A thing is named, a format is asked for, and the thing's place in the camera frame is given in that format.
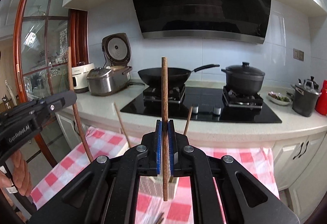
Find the person's left hand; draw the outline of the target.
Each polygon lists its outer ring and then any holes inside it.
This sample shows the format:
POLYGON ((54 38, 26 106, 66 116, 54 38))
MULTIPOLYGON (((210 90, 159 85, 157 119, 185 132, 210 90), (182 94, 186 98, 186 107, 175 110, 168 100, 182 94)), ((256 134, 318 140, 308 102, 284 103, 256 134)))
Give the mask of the person's left hand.
POLYGON ((13 183, 22 196, 28 197, 32 191, 32 181, 28 171, 28 164, 24 160, 20 150, 17 150, 11 156, 11 159, 14 165, 13 183))

